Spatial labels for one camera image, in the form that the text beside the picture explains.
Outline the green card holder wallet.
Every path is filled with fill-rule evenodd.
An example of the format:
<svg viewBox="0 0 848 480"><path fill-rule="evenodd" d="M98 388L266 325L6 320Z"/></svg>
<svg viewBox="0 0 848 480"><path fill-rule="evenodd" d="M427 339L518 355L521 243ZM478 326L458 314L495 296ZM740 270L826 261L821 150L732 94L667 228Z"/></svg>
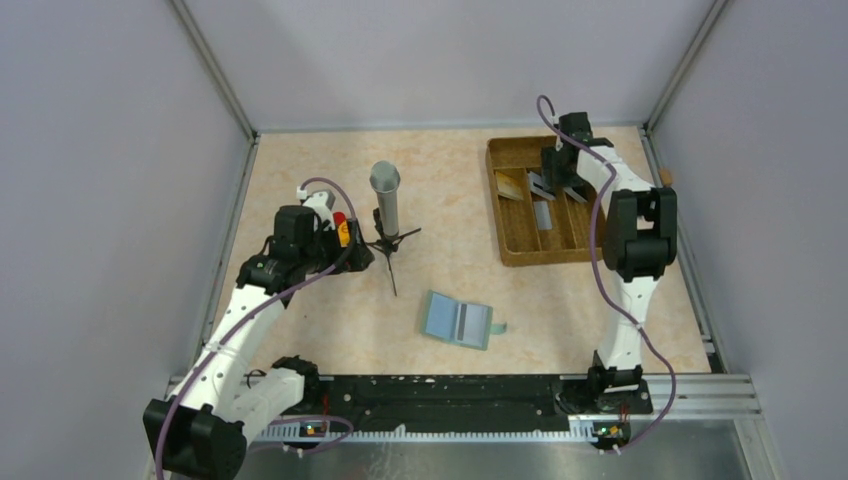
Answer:
<svg viewBox="0 0 848 480"><path fill-rule="evenodd" d="M507 323L496 323L491 306L461 302L430 290L427 292L420 332L443 343L486 351L491 336L507 332Z"/></svg>

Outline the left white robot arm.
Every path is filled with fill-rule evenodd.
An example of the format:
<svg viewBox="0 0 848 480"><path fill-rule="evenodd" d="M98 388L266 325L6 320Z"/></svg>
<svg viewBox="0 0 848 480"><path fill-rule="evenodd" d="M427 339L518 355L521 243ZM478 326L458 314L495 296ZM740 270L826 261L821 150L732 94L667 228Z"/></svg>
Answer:
<svg viewBox="0 0 848 480"><path fill-rule="evenodd" d="M368 268L358 219L344 231L327 207L289 205L275 214L273 232L240 267L225 313L189 373L165 400L153 399L143 425L162 479L233 479L249 446L285 410L308 413L320 386L300 365L273 367L259 383L240 385L270 327L294 294L319 280Z"/></svg>

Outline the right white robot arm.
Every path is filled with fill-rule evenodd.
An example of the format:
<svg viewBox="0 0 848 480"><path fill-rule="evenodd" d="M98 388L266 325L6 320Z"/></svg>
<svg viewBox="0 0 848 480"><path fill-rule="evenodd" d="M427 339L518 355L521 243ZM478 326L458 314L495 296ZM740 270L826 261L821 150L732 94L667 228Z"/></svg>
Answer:
<svg viewBox="0 0 848 480"><path fill-rule="evenodd" d="M613 280L611 290L599 289L612 313L587 377L565 383L557 402L568 414L646 409L644 325L653 293L677 255L676 193L635 173L610 140L594 135L587 113L543 120L557 137L542 150L543 178L578 201L596 195L590 262L595 276L606 268Z"/></svg>

